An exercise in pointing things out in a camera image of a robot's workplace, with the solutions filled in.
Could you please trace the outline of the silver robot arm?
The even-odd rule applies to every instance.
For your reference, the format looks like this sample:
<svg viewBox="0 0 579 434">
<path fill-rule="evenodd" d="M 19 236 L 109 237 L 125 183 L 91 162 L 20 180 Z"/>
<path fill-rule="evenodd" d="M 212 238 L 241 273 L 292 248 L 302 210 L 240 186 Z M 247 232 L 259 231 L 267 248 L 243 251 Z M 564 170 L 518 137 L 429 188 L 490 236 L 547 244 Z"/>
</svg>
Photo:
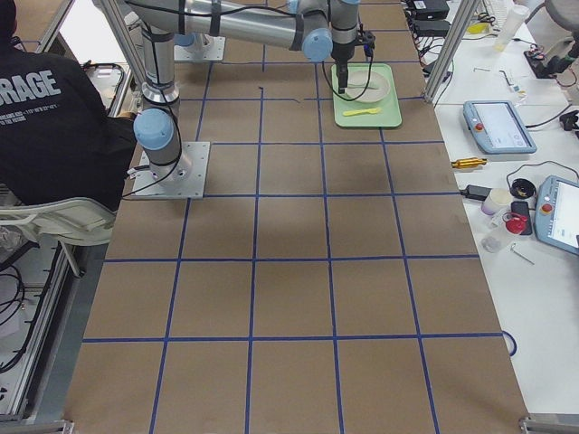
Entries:
<svg viewBox="0 0 579 434">
<path fill-rule="evenodd" d="M 214 38 L 204 33 L 189 33 L 174 35 L 174 44 L 189 52 L 203 52 L 214 43 Z"/>
<path fill-rule="evenodd" d="M 98 1 L 130 67 L 145 109 L 176 116 L 175 37 L 225 37 L 302 52 L 315 63 L 332 58 L 337 92 L 348 82 L 356 47 L 375 37 L 359 21 L 357 1 L 288 1 L 282 8 L 230 1 Z"/>
</svg>

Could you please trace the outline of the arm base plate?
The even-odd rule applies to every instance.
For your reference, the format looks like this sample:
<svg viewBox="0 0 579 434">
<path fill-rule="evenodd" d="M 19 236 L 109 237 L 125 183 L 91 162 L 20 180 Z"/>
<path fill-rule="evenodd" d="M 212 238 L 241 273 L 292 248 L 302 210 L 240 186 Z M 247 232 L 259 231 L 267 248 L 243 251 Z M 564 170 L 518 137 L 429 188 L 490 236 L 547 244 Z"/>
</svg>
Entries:
<svg viewBox="0 0 579 434">
<path fill-rule="evenodd" d="M 204 33 L 175 34 L 174 57 L 176 62 L 221 61 L 225 38 Z"/>
<path fill-rule="evenodd" d="M 135 173 L 130 198 L 143 200 L 202 199 L 210 155 L 209 142 L 184 142 L 182 155 L 175 170 L 167 175 L 172 166 L 149 165 L 145 151 L 141 152 L 139 164 L 145 170 Z"/>
</svg>

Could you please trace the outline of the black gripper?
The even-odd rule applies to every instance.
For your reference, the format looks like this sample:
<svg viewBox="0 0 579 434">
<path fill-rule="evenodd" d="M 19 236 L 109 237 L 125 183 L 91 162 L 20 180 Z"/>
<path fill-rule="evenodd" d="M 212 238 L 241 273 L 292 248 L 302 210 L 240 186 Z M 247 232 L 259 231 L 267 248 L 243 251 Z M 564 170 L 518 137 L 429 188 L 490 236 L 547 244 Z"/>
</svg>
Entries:
<svg viewBox="0 0 579 434">
<path fill-rule="evenodd" d="M 338 85 L 338 94 L 344 94 L 348 83 L 348 63 L 354 56 L 354 44 L 349 43 L 333 43 L 332 59 L 336 65 L 336 77 Z"/>
</svg>

